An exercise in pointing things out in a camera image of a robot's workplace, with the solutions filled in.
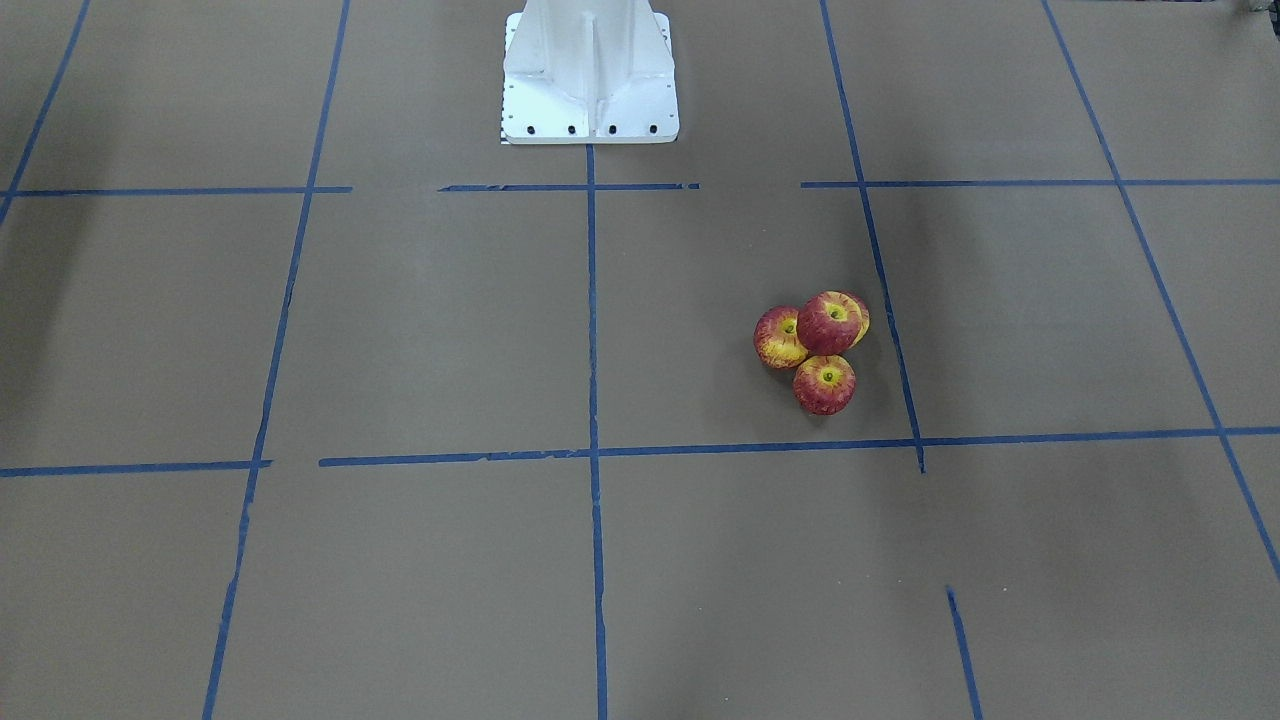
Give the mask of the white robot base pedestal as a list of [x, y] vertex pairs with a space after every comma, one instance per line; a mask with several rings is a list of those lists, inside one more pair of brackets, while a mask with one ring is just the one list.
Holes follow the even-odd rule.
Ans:
[[649, 1], [527, 1], [506, 18], [502, 142], [671, 143], [680, 131], [672, 27]]

